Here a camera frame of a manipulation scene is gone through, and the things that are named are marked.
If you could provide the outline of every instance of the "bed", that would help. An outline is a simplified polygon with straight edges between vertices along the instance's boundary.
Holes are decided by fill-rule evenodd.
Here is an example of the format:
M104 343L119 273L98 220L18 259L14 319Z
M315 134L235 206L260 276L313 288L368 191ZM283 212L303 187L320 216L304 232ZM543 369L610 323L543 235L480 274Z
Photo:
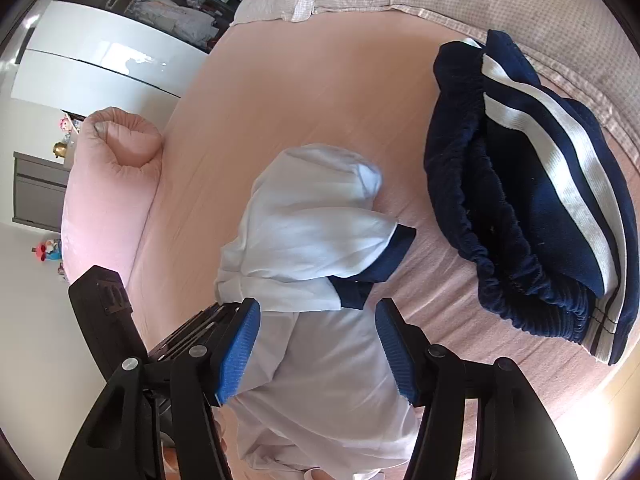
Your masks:
M127 286L145 343L214 302L220 247L236 236L267 164L285 148L324 142L379 165L374 208L417 228L370 304L393 297L406 320L461 358L513 358L554 419L615 373L576 344L483 310L474 266L437 227L422 168L438 95L433 61L441 44L482 41L488 28L510 33L548 86L591 108L637 215L640 60L602 1L245 0L163 133L162 175ZM639 336L636 324L625 357ZM474 416L471 408L459 478L470 476Z

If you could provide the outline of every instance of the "pink blanket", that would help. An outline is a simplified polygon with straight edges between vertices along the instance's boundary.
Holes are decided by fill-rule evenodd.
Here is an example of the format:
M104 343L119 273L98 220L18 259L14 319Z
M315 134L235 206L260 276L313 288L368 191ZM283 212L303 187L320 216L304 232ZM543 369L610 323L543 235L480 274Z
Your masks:
M94 265L126 286L162 167L162 136L139 115L105 108L82 122L62 214L73 283Z
M422 168L438 95L432 65L442 43L460 38L393 11L233 27L165 131L162 177L128 287L145 342L214 301L220 247L235 237L258 174L284 148L324 142L379 165L384 183L374 208L418 231L372 303L393 297L431 342L461 358L513 358L554 418L600 384L610 368L580 346L520 332L483 310L474 266L436 225ZM640 176L606 135L637 205ZM467 422L469 429L471 414ZM471 457L467 439L460 478Z

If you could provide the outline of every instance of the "black mechanical arm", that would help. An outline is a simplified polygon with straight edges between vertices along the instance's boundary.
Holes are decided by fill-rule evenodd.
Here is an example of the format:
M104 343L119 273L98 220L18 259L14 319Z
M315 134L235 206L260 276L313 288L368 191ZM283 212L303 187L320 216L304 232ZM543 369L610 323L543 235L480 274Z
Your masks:
M93 267L69 295L108 381L60 480L163 480L161 433L175 443L182 480L232 480L210 406L220 405L221 365L255 300L213 305L147 354L116 272ZM479 406L474 480L577 480L553 422L514 361L461 360L405 323L391 299L378 308L409 355L417 385L412 403L425 407L405 480L454 480L465 399L478 399Z

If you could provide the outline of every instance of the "blue pad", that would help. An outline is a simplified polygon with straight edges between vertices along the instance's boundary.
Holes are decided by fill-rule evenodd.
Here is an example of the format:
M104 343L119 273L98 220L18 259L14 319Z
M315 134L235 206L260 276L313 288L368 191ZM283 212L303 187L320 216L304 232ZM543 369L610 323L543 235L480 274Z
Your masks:
M216 393L220 405L226 404L238 391L259 329L260 306L254 301L220 365L220 386Z
M376 305L376 330L400 394L411 404L415 404L418 402L418 387L415 383L414 362L388 308L384 301Z

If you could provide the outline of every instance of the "gray cabinet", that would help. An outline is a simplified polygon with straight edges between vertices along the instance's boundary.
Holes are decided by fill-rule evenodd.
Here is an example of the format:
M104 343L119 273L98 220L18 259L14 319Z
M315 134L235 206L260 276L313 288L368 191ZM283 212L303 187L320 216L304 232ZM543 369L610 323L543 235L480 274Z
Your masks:
M59 233L69 170L23 153L14 159L13 221Z

